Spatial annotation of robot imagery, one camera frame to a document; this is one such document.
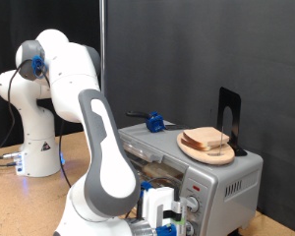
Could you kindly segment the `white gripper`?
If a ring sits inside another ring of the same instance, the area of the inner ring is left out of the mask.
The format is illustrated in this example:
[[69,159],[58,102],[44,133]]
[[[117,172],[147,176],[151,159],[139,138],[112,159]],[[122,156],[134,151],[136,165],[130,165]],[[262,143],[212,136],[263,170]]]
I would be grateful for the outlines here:
[[170,222],[163,218],[165,210],[171,210],[174,190],[170,187],[144,190],[142,217],[150,226],[163,226]]

